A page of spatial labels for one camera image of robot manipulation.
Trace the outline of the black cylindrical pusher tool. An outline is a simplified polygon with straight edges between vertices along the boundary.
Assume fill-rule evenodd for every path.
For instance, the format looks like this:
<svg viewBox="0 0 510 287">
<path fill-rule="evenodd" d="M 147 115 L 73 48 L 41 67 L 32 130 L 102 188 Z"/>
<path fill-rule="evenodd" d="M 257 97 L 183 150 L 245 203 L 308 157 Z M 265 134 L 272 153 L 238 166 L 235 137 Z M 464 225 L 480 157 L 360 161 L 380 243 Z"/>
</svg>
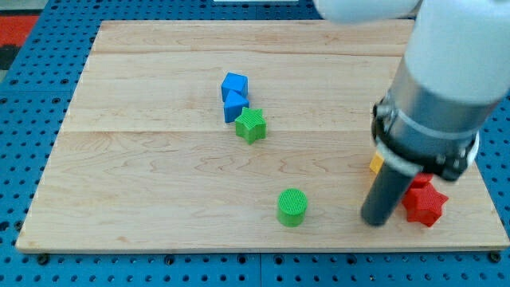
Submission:
<svg viewBox="0 0 510 287">
<path fill-rule="evenodd" d="M 385 225 L 414 177 L 414 171 L 403 171 L 384 163 L 361 207 L 363 221 L 370 226 Z"/>
</svg>

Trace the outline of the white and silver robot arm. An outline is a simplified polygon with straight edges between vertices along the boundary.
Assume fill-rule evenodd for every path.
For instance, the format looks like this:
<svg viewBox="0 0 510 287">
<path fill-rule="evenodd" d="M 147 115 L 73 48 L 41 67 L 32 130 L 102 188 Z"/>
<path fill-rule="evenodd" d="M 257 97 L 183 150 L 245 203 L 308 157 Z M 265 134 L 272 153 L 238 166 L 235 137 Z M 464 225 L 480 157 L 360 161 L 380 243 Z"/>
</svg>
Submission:
<svg viewBox="0 0 510 287">
<path fill-rule="evenodd" d="M 384 162 L 361 215 L 381 226 L 418 173 L 456 181 L 473 163 L 481 126 L 509 90 L 509 4 L 316 0 L 315 8 L 339 24 L 416 13 L 394 80 L 373 108 Z"/>
</svg>

